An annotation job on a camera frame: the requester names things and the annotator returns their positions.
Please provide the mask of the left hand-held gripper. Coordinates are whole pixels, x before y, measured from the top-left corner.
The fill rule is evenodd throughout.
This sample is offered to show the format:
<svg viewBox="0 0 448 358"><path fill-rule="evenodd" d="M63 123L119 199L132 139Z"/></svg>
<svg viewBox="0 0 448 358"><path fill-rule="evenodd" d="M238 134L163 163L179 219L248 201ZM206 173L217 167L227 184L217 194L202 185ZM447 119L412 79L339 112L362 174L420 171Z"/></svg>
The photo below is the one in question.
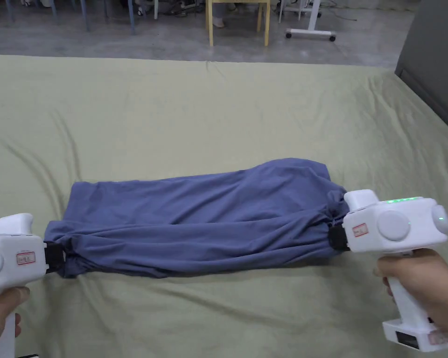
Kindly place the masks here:
<svg viewBox="0 0 448 358"><path fill-rule="evenodd" d="M63 247L32 234L32 224L29 213L0 218L0 294L40 280L65 264Z"/></svg>

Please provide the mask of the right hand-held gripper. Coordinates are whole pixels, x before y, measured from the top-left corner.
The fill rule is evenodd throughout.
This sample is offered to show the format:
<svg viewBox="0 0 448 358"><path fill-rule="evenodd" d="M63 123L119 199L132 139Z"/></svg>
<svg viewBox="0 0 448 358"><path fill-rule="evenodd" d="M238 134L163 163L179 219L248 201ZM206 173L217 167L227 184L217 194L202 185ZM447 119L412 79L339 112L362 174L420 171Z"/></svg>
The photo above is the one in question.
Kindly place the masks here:
<svg viewBox="0 0 448 358"><path fill-rule="evenodd" d="M369 190L347 192L349 207L342 224L329 230L335 250L411 256L448 240L448 215L436 200L424 197L380 201ZM420 352L448 349L448 334L440 330L422 306L396 278L388 280L399 318L383 322L387 340Z"/></svg>

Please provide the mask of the person's left hand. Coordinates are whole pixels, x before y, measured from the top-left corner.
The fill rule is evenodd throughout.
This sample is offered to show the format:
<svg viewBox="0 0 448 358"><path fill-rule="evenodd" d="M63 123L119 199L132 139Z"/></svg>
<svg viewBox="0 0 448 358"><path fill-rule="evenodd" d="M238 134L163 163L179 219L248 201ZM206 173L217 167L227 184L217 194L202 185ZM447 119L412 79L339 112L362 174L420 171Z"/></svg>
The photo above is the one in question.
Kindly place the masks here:
<svg viewBox="0 0 448 358"><path fill-rule="evenodd" d="M5 328L6 318L27 301L29 296L30 290L27 287L8 288L0 294L0 336Z"/></svg>

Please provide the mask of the person's right hand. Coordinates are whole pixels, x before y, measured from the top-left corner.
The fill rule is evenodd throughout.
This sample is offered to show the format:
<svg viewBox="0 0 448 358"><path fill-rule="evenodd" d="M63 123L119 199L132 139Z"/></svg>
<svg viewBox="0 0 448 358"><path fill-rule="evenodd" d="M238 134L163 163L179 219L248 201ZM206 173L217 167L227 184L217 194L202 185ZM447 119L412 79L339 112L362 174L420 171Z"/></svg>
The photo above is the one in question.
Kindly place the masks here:
<svg viewBox="0 0 448 358"><path fill-rule="evenodd" d="M434 323L448 333L448 264L436 251L419 249L410 257L380 257L374 274L382 278L391 297L388 279L398 279Z"/></svg>

